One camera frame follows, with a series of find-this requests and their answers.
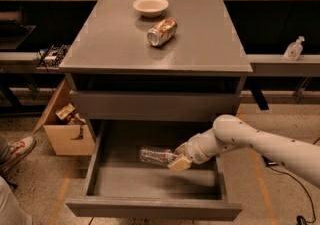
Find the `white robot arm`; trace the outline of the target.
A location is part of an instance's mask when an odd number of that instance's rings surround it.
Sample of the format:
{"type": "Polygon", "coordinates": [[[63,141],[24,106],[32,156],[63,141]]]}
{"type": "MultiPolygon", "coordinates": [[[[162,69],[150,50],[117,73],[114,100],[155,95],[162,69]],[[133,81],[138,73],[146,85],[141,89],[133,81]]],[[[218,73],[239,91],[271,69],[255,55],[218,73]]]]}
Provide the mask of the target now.
{"type": "Polygon", "coordinates": [[[320,187],[320,147],[256,129],[233,115],[218,116],[212,128],[198,133],[175,149],[168,165],[183,171],[221,153],[240,147],[253,149],[316,187],[320,187]]]}

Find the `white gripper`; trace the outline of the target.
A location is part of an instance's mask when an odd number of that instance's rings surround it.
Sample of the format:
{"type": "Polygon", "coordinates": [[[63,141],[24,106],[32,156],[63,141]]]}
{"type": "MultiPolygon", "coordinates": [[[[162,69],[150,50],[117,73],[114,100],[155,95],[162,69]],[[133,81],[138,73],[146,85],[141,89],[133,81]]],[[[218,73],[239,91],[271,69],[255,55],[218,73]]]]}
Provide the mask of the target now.
{"type": "Polygon", "coordinates": [[[180,155],[168,165],[172,171],[184,171],[191,167],[192,162],[202,164],[209,161],[217,154],[217,143],[212,131],[198,133],[191,137],[187,143],[184,142],[178,146],[174,153],[180,155]]]}

